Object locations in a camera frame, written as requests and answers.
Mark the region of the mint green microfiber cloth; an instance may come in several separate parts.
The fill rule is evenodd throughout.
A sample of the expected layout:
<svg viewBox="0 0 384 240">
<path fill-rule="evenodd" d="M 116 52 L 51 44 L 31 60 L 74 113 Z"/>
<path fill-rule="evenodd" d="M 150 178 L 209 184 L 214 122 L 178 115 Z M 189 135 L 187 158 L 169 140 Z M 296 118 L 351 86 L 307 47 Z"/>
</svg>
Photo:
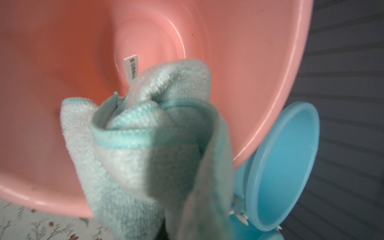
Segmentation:
<svg viewBox="0 0 384 240">
<path fill-rule="evenodd" d="M 125 97 L 68 98 L 61 126 L 94 217 L 117 240 L 231 240 L 229 128 L 198 59 L 155 65 Z"/>
</svg>

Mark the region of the teal plastic bucket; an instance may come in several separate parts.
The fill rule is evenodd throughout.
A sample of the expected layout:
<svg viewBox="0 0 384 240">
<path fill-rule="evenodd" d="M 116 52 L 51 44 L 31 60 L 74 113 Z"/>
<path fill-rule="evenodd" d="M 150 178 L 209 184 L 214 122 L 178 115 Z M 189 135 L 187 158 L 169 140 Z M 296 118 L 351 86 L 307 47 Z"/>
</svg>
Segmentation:
<svg viewBox="0 0 384 240">
<path fill-rule="evenodd" d="M 298 202 L 320 139 L 316 107 L 294 102 L 279 115 L 251 157 L 236 170 L 229 219 L 236 240 L 281 240 L 281 223 Z"/>
</svg>

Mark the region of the floral patterned table mat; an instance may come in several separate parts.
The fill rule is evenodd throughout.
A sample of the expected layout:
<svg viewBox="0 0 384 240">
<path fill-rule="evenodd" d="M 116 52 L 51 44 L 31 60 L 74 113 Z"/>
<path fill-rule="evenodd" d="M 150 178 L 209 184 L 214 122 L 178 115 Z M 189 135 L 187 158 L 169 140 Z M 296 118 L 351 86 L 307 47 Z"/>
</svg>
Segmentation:
<svg viewBox="0 0 384 240">
<path fill-rule="evenodd" d="M 2 240 L 113 240 L 108 228 L 87 218 L 48 214 L 1 200 Z"/>
</svg>

